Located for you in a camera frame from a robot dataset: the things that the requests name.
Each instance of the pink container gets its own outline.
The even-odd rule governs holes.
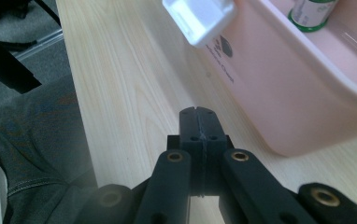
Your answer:
[[[233,22],[204,51],[266,143],[294,156],[357,136],[357,1],[303,34],[294,1],[237,0]]]

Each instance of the light wood grain surface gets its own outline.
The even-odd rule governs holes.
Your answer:
[[[284,187],[321,182],[357,202],[357,139],[296,158],[273,153],[161,0],[57,4],[99,186],[150,177],[167,135],[179,133],[179,111],[199,105]],[[194,198],[191,222],[222,223],[216,201]]]

